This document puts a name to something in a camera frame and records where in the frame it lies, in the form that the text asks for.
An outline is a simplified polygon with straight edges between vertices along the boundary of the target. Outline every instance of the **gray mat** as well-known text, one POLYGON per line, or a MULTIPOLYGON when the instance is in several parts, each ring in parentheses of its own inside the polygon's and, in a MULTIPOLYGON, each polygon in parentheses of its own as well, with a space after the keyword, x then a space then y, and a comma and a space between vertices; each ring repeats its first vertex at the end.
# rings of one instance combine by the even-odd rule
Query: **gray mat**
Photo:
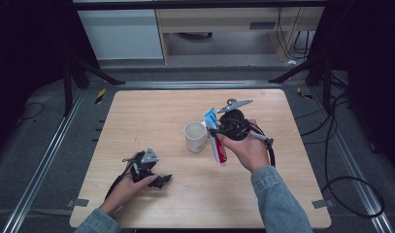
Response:
MULTIPOLYGON (((187 70, 135 70, 108 71, 109 74, 119 79, 128 81, 178 81, 178 80, 261 80, 264 77, 276 78, 283 70, 261 69, 247 70, 214 69, 192 72, 187 70)), ((301 85, 304 92, 310 89, 302 80, 304 74, 297 79, 287 81, 280 88, 286 93, 288 103, 294 117, 312 113, 319 110, 316 100, 308 100, 297 94, 295 86, 301 85)), ((38 192, 32 209, 60 209, 71 210, 65 207, 70 198, 76 198, 80 191, 89 161, 94 152, 102 127, 102 122, 107 117, 108 110, 113 101, 114 94, 119 88, 109 85, 102 80, 90 76, 91 85, 85 91, 81 106, 64 138, 56 158, 38 192), (106 87, 106 94, 101 104, 95 104, 100 88, 106 87)), ((12 209, 34 174, 40 159, 55 133, 64 111, 64 96, 62 82, 45 86, 30 97, 28 103, 43 103, 44 110, 36 117, 24 120, 17 128, 10 141, 1 152, 0 159, 0 210, 12 209)), ((352 150, 358 165, 363 170, 367 180, 381 193, 386 202, 386 214, 390 215, 390 222, 395 228, 395 171, 388 159, 370 152, 370 142, 363 129, 358 124, 353 111, 346 105, 338 108, 336 119, 339 131, 344 135, 350 150, 352 150)), ((296 119, 300 133, 314 129, 323 121, 322 113, 316 112, 310 116, 296 119)), ((304 143, 318 142, 325 139, 327 127, 305 136, 304 143)), ((306 150, 320 187, 325 185, 324 180, 324 144, 306 144, 306 150)), ((347 170, 337 148, 331 143, 329 146, 329 173, 330 177, 347 175, 347 170)), ((360 198, 350 182, 341 182, 333 186, 336 193, 350 206, 364 212, 360 198)), ((332 199, 330 193, 325 192, 324 197, 332 199)), ((376 232, 369 219, 352 215, 341 205, 329 209, 332 217, 332 226, 316 232, 376 232)), ((8 215, 0 215, 0 231, 8 215)), ((21 232, 72 232, 66 216, 28 216, 22 224, 21 232)))

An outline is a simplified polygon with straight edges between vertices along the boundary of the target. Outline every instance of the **white cup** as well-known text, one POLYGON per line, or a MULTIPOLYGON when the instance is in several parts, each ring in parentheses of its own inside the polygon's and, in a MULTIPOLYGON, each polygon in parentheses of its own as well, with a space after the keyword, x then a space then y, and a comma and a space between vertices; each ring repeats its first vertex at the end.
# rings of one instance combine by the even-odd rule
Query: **white cup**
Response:
POLYGON ((185 143, 191 152, 200 152, 206 145, 206 126, 201 122, 189 122, 184 128, 185 143))

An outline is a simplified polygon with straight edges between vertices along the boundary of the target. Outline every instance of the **gray sleeve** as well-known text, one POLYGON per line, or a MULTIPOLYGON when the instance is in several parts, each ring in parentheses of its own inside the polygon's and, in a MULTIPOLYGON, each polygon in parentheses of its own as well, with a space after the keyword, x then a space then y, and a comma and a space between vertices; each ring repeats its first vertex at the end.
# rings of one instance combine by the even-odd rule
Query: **gray sleeve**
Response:
POLYGON ((75 233, 116 233, 121 230, 119 224, 107 214, 95 209, 76 229, 75 233))
POLYGON ((251 174, 251 183, 267 233, 313 232, 306 213, 275 167, 257 169, 251 174))

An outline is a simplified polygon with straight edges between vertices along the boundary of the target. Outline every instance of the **black tool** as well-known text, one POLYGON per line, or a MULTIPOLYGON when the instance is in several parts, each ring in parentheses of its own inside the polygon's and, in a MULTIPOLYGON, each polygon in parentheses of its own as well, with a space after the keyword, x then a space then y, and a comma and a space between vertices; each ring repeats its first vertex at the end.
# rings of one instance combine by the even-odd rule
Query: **black tool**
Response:
MULTIPOLYGON (((115 181, 113 182, 112 186, 110 187, 109 191, 107 192, 106 198, 112 193, 115 189, 115 186, 127 175, 131 174, 133 177, 133 182, 137 183, 142 179, 155 175, 151 172, 151 168, 159 161, 160 159, 154 153, 151 148, 148 148, 147 151, 141 151, 136 154, 132 158, 125 158, 122 161, 127 162, 127 166, 124 172, 118 176, 115 181)), ((150 187, 163 187, 164 183, 168 182, 172 178, 172 175, 160 177, 158 176, 152 183, 148 186, 150 187)))
POLYGON ((220 122, 218 129, 209 129, 209 132, 214 137, 215 134, 219 133, 234 141, 242 141, 248 135, 263 141, 267 146, 267 150, 270 152, 270 163, 276 167, 275 154, 272 148, 274 139, 267 138, 257 125, 250 123, 245 118, 243 112, 237 109, 251 102, 252 99, 244 101, 228 99, 227 105, 217 111, 218 113, 224 113, 224 115, 218 120, 220 122))

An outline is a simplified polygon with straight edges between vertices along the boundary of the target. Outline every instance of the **toothpaste tube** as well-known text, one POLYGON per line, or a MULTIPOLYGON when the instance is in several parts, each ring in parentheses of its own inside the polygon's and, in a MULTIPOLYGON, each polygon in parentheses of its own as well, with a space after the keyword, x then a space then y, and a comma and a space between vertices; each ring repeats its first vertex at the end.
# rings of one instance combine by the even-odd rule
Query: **toothpaste tube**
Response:
MULTIPOLYGON (((206 122, 206 126, 208 129, 218 129, 218 123, 215 116, 214 107, 212 107, 208 112, 204 114, 204 121, 206 122)), ((224 146, 221 144, 220 140, 218 140, 216 136, 212 136, 212 134, 210 133, 209 136, 210 142, 212 143, 215 161, 219 163, 221 167, 224 167, 225 162, 227 161, 227 154, 225 153, 224 146)))

